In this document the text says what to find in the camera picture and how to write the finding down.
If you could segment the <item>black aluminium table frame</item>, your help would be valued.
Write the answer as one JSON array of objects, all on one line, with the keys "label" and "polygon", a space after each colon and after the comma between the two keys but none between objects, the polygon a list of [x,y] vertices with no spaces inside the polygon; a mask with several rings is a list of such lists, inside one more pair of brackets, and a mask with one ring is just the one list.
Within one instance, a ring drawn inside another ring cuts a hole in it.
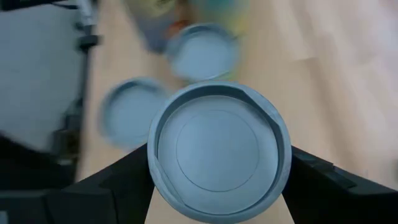
[{"label": "black aluminium table frame", "polygon": [[84,36],[78,39],[83,53],[80,92],[63,115],[62,126],[52,133],[52,154],[36,152],[0,133],[0,192],[62,189],[74,183],[80,153],[83,103],[89,74],[90,50],[100,38],[88,19],[78,23]]}]

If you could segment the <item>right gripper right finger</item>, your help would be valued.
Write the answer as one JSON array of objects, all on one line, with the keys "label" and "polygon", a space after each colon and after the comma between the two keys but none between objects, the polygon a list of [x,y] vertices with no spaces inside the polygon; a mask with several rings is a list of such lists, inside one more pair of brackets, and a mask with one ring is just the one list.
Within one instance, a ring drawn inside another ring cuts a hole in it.
[{"label": "right gripper right finger", "polygon": [[295,224],[398,224],[398,191],[294,146],[282,195]]}]

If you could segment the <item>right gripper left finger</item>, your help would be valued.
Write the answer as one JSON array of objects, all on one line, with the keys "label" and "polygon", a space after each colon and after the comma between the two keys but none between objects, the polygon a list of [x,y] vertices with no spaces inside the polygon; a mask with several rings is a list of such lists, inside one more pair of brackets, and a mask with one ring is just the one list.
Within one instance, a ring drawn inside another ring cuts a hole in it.
[{"label": "right gripper left finger", "polygon": [[0,162],[0,224],[144,224],[153,190],[146,145],[64,188]]}]

